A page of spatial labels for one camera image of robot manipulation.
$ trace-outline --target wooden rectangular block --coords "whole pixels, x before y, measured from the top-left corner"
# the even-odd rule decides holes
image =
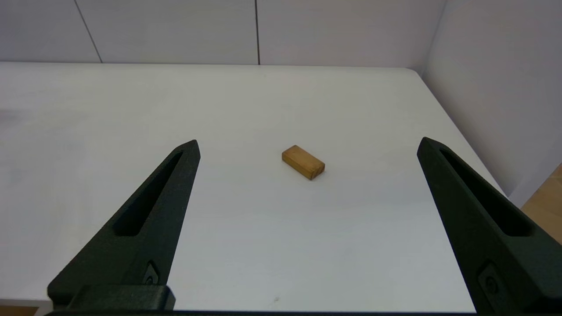
[[[310,155],[297,145],[285,150],[281,157],[289,166],[293,167],[294,170],[300,172],[309,180],[316,178],[325,168],[322,161]]]

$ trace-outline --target white table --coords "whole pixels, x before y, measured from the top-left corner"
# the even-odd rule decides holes
[[[47,304],[49,281],[197,139],[176,309],[473,312],[422,136],[498,187],[407,69],[0,64],[0,298]],[[295,144],[323,175],[281,161]]]

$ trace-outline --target wooden floor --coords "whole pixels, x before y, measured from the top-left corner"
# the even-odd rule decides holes
[[[0,306],[0,316],[33,316],[37,307]]]
[[[562,244],[562,164],[523,205],[521,211]]]

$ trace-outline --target white wall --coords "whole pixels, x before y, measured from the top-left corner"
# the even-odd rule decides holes
[[[449,1],[423,79],[521,206],[562,162],[562,1]]]
[[[263,65],[421,71],[444,0],[258,0]]]
[[[420,71],[444,5],[445,0],[0,0],[0,61],[261,62]]]

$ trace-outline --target wooden block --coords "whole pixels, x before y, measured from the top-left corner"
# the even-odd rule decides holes
[[[32,306],[0,306],[0,315],[33,316],[38,309]]]
[[[316,178],[324,171],[325,165],[322,161],[297,145],[285,150],[281,157],[289,166],[309,180]]]

